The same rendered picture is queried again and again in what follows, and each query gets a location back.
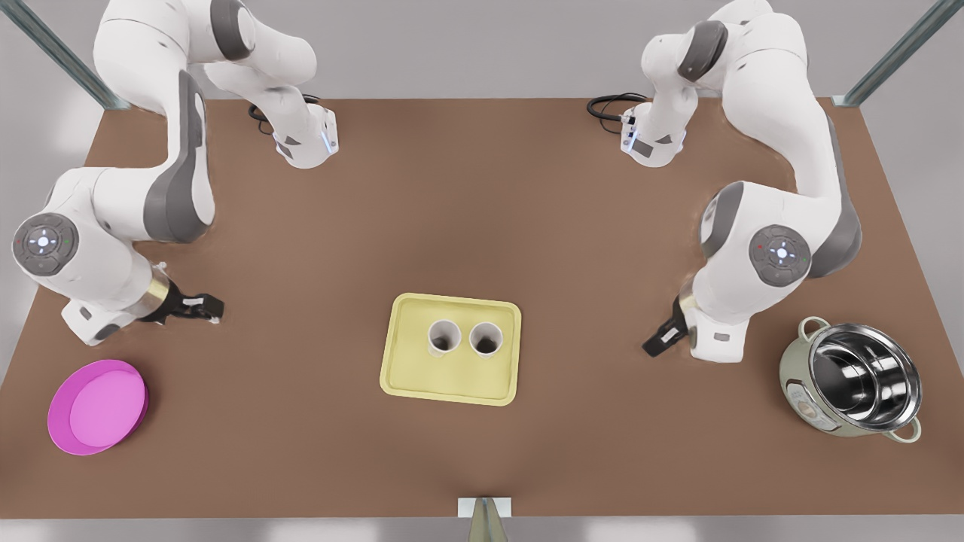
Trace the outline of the white IKEA cup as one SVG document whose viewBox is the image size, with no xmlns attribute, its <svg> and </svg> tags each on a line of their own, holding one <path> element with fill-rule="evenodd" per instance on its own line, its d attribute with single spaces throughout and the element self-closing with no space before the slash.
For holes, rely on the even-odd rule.
<svg viewBox="0 0 964 542">
<path fill-rule="evenodd" d="M 492 322 L 480 322 L 469 333 L 469 346 L 482 359 L 495 356 L 504 340 L 502 329 Z"/>
<path fill-rule="evenodd" d="M 440 319 L 429 326 L 427 339 L 429 354 L 440 358 L 460 346 L 462 332 L 456 322 Z"/>
</svg>

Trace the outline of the yellow rectangular tray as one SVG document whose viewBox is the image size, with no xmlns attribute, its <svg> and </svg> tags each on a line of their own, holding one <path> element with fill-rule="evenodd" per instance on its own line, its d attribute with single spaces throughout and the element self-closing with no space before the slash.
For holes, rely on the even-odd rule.
<svg viewBox="0 0 964 542">
<path fill-rule="evenodd" d="M 456 322 L 460 346 L 436 358 L 428 352 L 427 333 L 434 321 Z M 480 322 L 502 329 L 499 352 L 482 359 L 471 349 L 469 333 Z M 414 397 L 493 407 L 509 405 L 519 380 L 521 311 L 519 306 L 423 293 L 403 293 L 390 312 L 383 350 L 381 388 L 395 397 Z"/>
</svg>

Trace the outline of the pink round plate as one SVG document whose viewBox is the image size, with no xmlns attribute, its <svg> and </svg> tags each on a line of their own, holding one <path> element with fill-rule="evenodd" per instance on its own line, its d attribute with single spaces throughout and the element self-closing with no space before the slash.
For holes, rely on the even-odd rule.
<svg viewBox="0 0 964 542">
<path fill-rule="evenodd" d="M 148 405 L 147 384 L 137 368 L 115 359 L 93 361 L 55 392 L 46 419 L 48 434 L 68 454 L 104 452 L 141 425 Z"/>
</svg>

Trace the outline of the silver frame post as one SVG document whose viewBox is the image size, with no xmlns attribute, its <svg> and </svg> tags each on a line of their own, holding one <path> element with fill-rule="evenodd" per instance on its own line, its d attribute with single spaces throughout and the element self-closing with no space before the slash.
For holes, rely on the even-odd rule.
<svg viewBox="0 0 964 542">
<path fill-rule="evenodd" d="M 24 0 L 0 0 L 0 11 L 31 38 L 56 65 L 105 110 L 127 110 L 130 103 L 110 90 Z"/>
<path fill-rule="evenodd" d="M 831 97 L 833 106 L 857 108 L 862 105 L 961 9 L 964 9 L 964 0 L 936 0 L 853 88 Z"/>
<path fill-rule="evenodd" d="M 469 518 L 468 542 L 508 542 L 503 519 L 512 517 L 509 497 L 458 498 L 460 519 Z"/>
</svg>

